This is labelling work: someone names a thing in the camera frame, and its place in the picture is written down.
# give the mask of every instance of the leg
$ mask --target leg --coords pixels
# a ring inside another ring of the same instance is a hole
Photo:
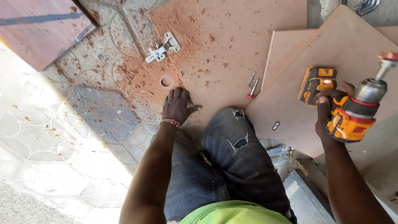
[[[182,131],[177,132],[164,205],[166,220],[181,221],[197,208],[224,200],[229,197],[221,175],[204,161]]]
[[[231,200],[244,200],[281,213],[295,223],[282,180],[243,110],[225,108],[207,125],[202,144],[220,168]]]

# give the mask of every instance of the person's right hand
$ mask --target person's right hand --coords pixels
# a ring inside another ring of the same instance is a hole
[[[316,96],[319,98],[317,109],[318,109],[318,121],[315,124],[315,131],[318,134],[319,138],[322,141],[322,144],[333,145],[333,144],[341,144],[341,142],[332,138],[326,129],[326,125],[330,121],[330,103],[332,102],[332,98],[338,96],[352,96],[355,87],[347,83],[345,81],[341,82],[341,86],[347,92],[337,90],[337,89],[329,89],[322,90]]]

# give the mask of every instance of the beaded bracelet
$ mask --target beaded bracelet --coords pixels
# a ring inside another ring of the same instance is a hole
[[[178,121],[176,121],[173,118],[163,118],[162,121],[160,123],[170,123],[170,124],[174,124],[178,129],[181,127],[178,123]]]

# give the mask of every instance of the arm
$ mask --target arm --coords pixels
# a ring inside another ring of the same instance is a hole
[[[181,88],[169,92],[163,105],[162,118],[173,118],[180,124],[200,106],[187,108],[189,93]],[[135,171],[123,203],[119,224],[166,223],[164,202],[172,169],[172,152],[178,129],[161,123],[155,139]]]
[[[343,87],[351,95],[354,87],[348,83],[343,83]],[[330,120],[330,99],[327,96],[336,97],[335,94],[341,92],[318,93],[318,121],[315,129],[325,150],[328,196],[336,222],[393,224],[361,177],[345,144],[333,139],[325,128]]]

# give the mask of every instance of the hand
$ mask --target hand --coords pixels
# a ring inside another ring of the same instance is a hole
[[[187,108],[188,99],[189,92],[185,89],[177,87],[170,91],[164,100],[162,118],[173,118],[182,125],[193,112],[202,109],[199,105]]]
[[[315,124],[315,131],[318,134],[323,144],[333,145],[333,144],[342,144],[341,142],[332,138],[326,129],[326,125],[330,121],[330,103],[332,98],[337,96],[352,96],[352,93],[355,90],[355,87],[347,83],[345,81],[341,82],[341,86],[345,91],[337,90],[337,89],[329,89],[322,90],[316,96],[319,97],[317,109],[318,109],[318,121]]]

